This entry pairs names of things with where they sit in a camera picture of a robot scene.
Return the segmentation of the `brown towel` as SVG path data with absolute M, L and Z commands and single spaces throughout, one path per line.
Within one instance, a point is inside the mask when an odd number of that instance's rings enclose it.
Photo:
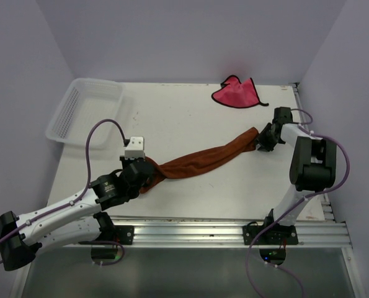
M 254 151 L 258 136 L 259 131 L 252 127 L 225 145 L 184 155 L 161 165 L 147 157 L 146 161 L 154 166 L 154 174 L 150 184 L 142 187 L 140 193 L 147 193 L 165 179 L 187 179 L 209 173 L 241 153 Z

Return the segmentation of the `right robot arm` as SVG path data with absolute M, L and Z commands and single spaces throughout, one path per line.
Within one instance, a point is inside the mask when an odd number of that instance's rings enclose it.
M 290 186 L 278 206 L 271 209 L 263 225 L 251 223 L 244 233 L 256 244 L 278 244 L 287 240 L 297 244 L 295 223 L 315 195 L 333 187 L 336 181 L 337 145 L 325 137 L 314 137 L 293 121 L 289 107 L 274 110 L 273 119 L 256 138 L 259 151 L 273 151 L 278 144 L 293 147 L 290 163 Z

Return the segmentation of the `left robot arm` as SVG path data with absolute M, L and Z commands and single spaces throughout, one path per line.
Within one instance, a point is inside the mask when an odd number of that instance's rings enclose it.
M 150 162 L 135 159 L 58 203 L 22 215 L 3 213 L 0 255 L 4 270 L 17 270 L 48 250 L 75 243 L 119 248 L 117 229 L 106 211 L 136 199 L 153 174 Z

